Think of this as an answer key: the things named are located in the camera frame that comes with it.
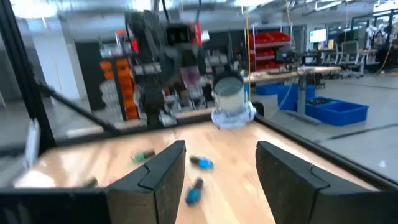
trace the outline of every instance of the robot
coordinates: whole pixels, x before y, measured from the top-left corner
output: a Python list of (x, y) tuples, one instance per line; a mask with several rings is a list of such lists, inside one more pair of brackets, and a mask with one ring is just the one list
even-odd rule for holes
[(134, 94), (139, 116), (147, 119), (148, 127), (169, 126), (177, 122), (176, 113), (206, 108), (202, 91), (207, 83), (206, 66), (209, 61), (220, 64), (221, 59), (206, 60), (201, 45), (193, 43), (193, 26), (169, 20), (162, 24), (155, 11), (127, 12), (125, 19), (126, 30), (131, 30), (139, 44), (141, 57), (135, 66), (160, 65), (151, 82), (138, 82), (141, 88)]

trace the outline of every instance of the wooden table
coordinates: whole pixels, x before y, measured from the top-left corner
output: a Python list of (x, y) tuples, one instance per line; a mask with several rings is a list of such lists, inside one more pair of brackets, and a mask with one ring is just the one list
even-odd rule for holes
[[(151, 148), (159, 152), (178, 139), (185, 140), (187, 161), (176, 223), (275, 223), (257, 176), (258, 141), (269, 141), (342, 178), (377, 190), (257, 122), (229, 130), (218, 130), (213, 123), (205, 122), (49, 151), (14, 185), (73, 187), (96, 177), (100, 186), (106, 186), (138, 167), (131, 156)], [(192, 167), (188, 159), (191, 155), (210, 158), (214, 170)], [(188, 207), (184, 198), (197, 177), (204, 180), (202, 199)]]
[(258, 71), (258, 72), (252, 72), (250, 73), (250, 77), (245, 77), (244, 81), (245, 82), (277, 82), (281, 80), (287, 80), (290, 78), (296, 78), (296, 77), (304, 77), (306, 75), (311, 75), (311, 74), (328, 74), (329, 72), (334, 72), (334, 71), (340, 71), (341, 68), (338, 66), (306, 66), (306, 67), (300, 67), (300, 68), (308, 68), (308, 69), (313, 69), (312, 72), (290, 72), (290, 73), (285, 73), (285, 74), (279, 74), (279, 75), (270, 75), (267, 73), (267, 71)]

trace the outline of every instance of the blue plastic bin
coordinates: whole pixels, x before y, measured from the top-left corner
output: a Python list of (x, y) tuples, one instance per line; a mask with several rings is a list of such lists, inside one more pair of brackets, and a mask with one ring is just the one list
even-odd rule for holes
[[(280, 110), (297, 110), (297, 100), (299, 98), (299, 86), (297, 84), (292, 85), (292, 89), (289, 91), (290, 86), (280, 86), (278, 88), (278, 107)], [(289, 95), (286, 97), (284, 104), (282, 105), (282, 100), (284, 100), (287, 92)], [(310, 100), (315, 97), (315, 86), (307, 85), (305, 90), (306, 100)]]
[[(310, 100), (330, 100), (330, 102), (325, 103), (325, 104), (320, 104), (320, 105), (312, 105), (312, 104), (309, 103)], [(309, 100), (307, 99), (307, 104), (305, 105), (305, 114), (307, 116), (316, 118), (317, 112), (318, 112), (317, 109), (318, 109), (319, 106), (327, 105), (329, 103), (335, 103), (335, 102), (338, 102), (338, 101), (340, 101), (340, 100), (327, 98), (327, 97), (322, 97), (322, 96), (315, 97), (315, 98), (312, 98), (312, 99), (309, 99)]]
[(326, 124), (344, 126), (366, 121), (368, 108), (369, 106), (357, 103), (335, 101), (324, 105), (316, 105), (312, 117)]
[(256, 86), (256, 93), (263, 96), (271, 96), (278, 94), (279, 87), (283, 86), (282, 83), (269, 83)]

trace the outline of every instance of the column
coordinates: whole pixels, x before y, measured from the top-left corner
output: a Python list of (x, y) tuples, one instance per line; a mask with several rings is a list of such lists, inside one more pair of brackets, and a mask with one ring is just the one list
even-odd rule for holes
[(48, 86), (70, 100), (86, 93), (75, 43), (67, 26), (57, 18), (27, 20)]

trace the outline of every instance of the blue marker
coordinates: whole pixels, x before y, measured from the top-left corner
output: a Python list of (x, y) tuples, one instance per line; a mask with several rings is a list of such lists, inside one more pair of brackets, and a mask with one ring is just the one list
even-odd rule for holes
[(202, 187), (203, 180), (198, 178), (193, 188), (188, 190), (187, 197), (185, 198), (185, 203), (187, 203), (187, 205), (194, 205), (200, 200)]
[(204, 157), (199, 158), (196, 156), (191, 156), (189, 158), (192, 164), (197, 165), (201, 169), (213, 169), (213, 162), (209, 159), (206, 159)]

